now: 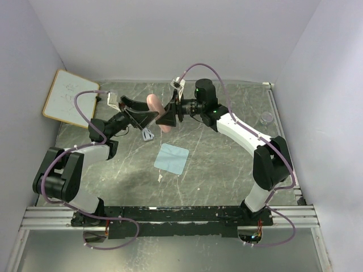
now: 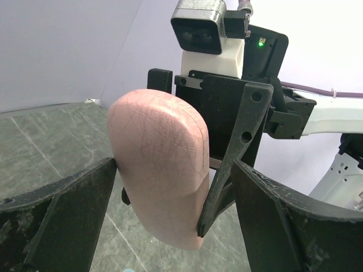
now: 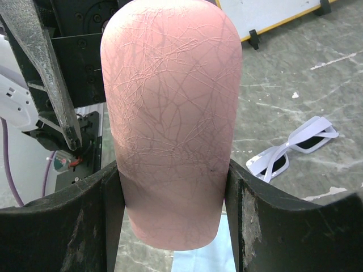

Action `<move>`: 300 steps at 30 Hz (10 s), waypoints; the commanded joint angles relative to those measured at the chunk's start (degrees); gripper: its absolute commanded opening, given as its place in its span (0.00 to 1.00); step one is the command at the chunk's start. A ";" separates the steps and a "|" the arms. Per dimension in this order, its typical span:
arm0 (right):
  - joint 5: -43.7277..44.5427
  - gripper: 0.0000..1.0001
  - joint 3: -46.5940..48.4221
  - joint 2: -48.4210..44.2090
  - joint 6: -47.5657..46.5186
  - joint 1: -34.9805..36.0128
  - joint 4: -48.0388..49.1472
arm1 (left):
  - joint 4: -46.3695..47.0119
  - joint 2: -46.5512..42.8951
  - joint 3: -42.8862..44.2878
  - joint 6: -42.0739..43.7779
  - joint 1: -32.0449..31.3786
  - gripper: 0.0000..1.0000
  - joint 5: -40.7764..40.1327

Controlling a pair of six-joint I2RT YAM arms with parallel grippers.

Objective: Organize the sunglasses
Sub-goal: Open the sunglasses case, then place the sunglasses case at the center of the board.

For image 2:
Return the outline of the pink glasses case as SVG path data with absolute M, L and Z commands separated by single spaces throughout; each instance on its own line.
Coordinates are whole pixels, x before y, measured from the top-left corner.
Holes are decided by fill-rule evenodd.
M 199 249 L 197 222 L 209 190 L 209 136 L 199 112 L 169 93 L 130 91 L 110 107 L 108 135 L 145 230 L 172 247 Z

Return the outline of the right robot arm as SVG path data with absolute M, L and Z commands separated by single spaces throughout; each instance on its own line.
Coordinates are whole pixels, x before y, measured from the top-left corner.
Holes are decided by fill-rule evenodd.
M 242 207 L 234 167 L 253 169 L 264 134 L 274 141 L 319 135 L 337 137 L 336 155 L 306 196 L 309 205 L 361 211 L 362 95 L 324 91 L 279 80 L 288 37 L 229 20 L 222 28 L 206 22 L 172 21 L 183 49 L 181 72 L 150 69 L 147 87 L 178 98 L 208 128 L 209 166 L 216 171 L 198 221 L 204 237 L 232 204 Z

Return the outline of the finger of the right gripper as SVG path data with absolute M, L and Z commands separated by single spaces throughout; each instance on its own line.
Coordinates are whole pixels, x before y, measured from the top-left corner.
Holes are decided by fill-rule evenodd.
M 150 69 L 147 73 L 147 89 L 172 94 L 173 72 L 159 68 Z
M 205 237 L 218 216 L 235 203 L 230 177 L 232 164 L 235 160 L 241 160 L 259 128 L 264 126 L 272 95 L 273 87 L 270 84 L 245 85 L 225 156 L 214 175 L 197 223 L 199 237 Z

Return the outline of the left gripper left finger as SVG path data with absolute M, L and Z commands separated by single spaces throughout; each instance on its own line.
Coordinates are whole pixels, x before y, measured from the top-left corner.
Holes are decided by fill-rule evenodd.
M 116 175 L 113 158 L 1 200 L 1 271 L 89 271 Z

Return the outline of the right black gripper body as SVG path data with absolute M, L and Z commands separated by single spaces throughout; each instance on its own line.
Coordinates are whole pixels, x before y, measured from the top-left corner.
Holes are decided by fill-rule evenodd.
M 214 160 L 225 156 L 247 83 L 270 84 L 272 100 L 263 122 L 243 157 L 253 164 L 263 133 L 274 139 L 299 139 L 316 105 L 295 95 L 278 78 L 289 45 L 285 34 L 249 26 L 246 33 L 241 78 L 191 71 L 175 77 L 177 97 L 203 117 L 209 131 L 209 152 Z

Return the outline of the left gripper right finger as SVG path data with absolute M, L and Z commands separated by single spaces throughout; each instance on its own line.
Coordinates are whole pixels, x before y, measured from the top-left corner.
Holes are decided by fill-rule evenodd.
M 252 271 L 361 271 L 362 213 L 330 205 L 235 161 L 231 180 Z

